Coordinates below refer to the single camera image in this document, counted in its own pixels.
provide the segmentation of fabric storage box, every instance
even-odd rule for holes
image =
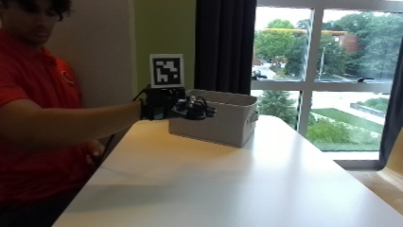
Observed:
[[[217,109],[216,116],[201,121],[169,119],[169,133],[241,148],[258,120],[257,97],[205,90],[191,90],[187,95],[201,96]]]

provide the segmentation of green wall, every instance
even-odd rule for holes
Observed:
[[[195,84],[197,0],[133,0],[137,89],[151,83],[151,54],[183,54],[185,87]]]

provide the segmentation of robotic hand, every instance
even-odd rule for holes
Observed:
[[[185,88],[152,88],[151,85],[139,96],[141,100],[141,119],[161,120],[181,117],[189,120],[204,120],[213,117],[216,109],[207,105],[204,98],[187,96]]]

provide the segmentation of person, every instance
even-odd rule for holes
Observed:
[[[81,108],[71,66],[44,47],[70,0],[0,0],[0,226],[51,226],[95,172],[97,139],[141,102]]]

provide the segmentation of window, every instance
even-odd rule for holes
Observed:
[[[336,159],[378,159],[402,11],[401,2],[258,0],[261,114],[280,116]]]

